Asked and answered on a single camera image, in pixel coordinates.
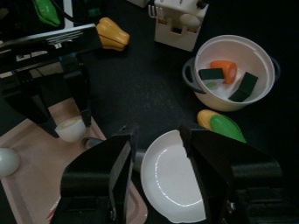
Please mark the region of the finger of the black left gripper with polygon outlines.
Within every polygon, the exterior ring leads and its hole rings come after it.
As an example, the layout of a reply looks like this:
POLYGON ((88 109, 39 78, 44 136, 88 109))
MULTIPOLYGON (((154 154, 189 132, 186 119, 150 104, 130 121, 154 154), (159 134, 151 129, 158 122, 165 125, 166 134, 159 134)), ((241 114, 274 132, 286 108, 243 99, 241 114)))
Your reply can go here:
POLYGON ((91 125, 91 101, 90 101, 90 76, 80 57, 72 53, 60 56, 60 64, 64 71, 71 96, 76 102, 79 113, 86 126, 91 125))
POLYGON ((6 84, 3 96, 11 107, 52 137, 58 138, 59 135, 55 131, 56 122, 43 99, 43 92, 39 86, 32 82, 6 84))

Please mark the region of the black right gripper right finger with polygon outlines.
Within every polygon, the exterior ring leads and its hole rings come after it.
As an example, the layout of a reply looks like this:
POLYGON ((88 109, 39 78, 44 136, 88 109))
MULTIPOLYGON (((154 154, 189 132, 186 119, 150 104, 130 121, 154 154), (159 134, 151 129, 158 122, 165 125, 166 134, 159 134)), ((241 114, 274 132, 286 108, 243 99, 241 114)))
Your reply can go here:
POLYGON ((201 126, 183 124, 179 132, 207 224, 299 224, 275 159, 201 126))

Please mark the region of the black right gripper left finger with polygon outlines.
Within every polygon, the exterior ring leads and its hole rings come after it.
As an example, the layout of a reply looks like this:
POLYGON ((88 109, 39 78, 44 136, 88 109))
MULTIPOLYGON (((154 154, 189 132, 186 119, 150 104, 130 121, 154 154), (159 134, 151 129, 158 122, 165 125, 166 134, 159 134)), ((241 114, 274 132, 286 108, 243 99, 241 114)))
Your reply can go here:
POLYGON ((86 150, 64 169, 51 224, 127 224, 137 139, 138 127, 127 125, 106 140, 82 140, 86 150))

